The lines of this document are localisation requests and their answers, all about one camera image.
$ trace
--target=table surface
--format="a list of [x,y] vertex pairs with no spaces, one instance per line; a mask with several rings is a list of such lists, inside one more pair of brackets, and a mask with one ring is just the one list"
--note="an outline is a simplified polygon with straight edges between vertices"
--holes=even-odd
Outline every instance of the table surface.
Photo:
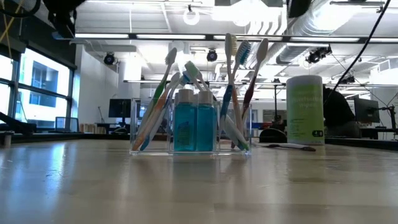
[[128,154],[128,141],[0,149],[0,223],[397,223],[398,154]]

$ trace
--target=black monitor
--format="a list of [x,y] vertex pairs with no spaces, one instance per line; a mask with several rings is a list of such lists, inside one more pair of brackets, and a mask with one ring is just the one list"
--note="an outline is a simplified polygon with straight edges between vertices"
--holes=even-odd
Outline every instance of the black monitor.
[[355,98],[354,107],[357,121],[380,123],[379,102]]
[[125,118],[131,116],[131,99],[111,99],[109,101],[109,114],[110,118],[122,118],[123,125]]

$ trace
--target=window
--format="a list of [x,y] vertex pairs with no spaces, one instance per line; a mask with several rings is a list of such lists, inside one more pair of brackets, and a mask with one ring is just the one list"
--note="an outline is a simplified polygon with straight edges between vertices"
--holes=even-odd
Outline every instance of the window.
[[0,112],[8,114],[8,101],[10,96],[10,88],[7,85],[0,84]]
[[0,78],[11,80],[12,77],[12,60],[0,55]]
[[38,128],[54,128],[55,117],[66,116],[67,101],[63,98],[19,90],[15,119],[36,124]]
[[[69,68],[41,54],[29,49],[22,54],[19,83],[67,96],[69,76]],[[33,104],[41,105],[36,103],[40,101],[37,95],[33,94],[31,98]]]

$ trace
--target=bottle cap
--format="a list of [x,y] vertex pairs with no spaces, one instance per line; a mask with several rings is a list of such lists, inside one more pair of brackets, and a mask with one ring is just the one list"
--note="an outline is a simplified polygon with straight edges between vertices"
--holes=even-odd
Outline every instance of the bottle cap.
[[178,93],[175,93],[174,94],[174,105],[176,106],[177,104],[178,104],[178,101],[179,101],[179,96],[178,96]]
[[178,103],[193,103],[193,91],[189,89],[181,89],[178,91]]
[[198,94],[194,94],[194,95],[193,95],[193,104],[194,104],[194,105],[197,105],[197,104],[198,104],[198,97],[199,97]]
[[213,92],[212,91],[200,91],[198,97],[199,104],[213,104]]

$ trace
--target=clear acrylic holder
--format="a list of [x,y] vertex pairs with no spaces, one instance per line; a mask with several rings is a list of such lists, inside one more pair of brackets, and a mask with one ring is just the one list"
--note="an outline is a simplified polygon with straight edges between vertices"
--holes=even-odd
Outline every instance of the clear acrylic holder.
[[[140,151],[140,147],[138,150],[133,151],[133,145],[137,140],[137,132],[139,129],[139,125],[141,124],[141,119],[138,113],[141,108],[147,108],[152,99],[142,100],[133,98],[131,101],[131,132],[130,132],[130,154],[133,156],[138,155],[148,155],[148,156],[169,156],[169,155],[185,155],[185,156],[193,156],[193,155],[207,155],[207,156],[228,156],[228,155],[250,155],[251,154],[251,121],[252,121],[252,113],[251,113],[251,105],[248,108],[248,115],[246,118],[246,122],[244,122],[244,137],[248,142],[249,149],[247,151],[241,151],[238,147],[234,149],[231,148],[231,141],[229,137],[218,128],[220,126],[220,109],[221,102],[216,102],[215,107],[217,111],[217,125],[216,125],[216,137],[215,137],[215,147],[212,151],[174,151],[174,103],[170,103],[166,108],[166,112],[164,114],[164,122],[162,122],[159,130],[165,130],[166,134],[158,133],[155,135],[154,139],[150,141],[148,146]],[[232,102],[229,104],[228,115],[235,123],[235,117],[233,114],[233,106]]]

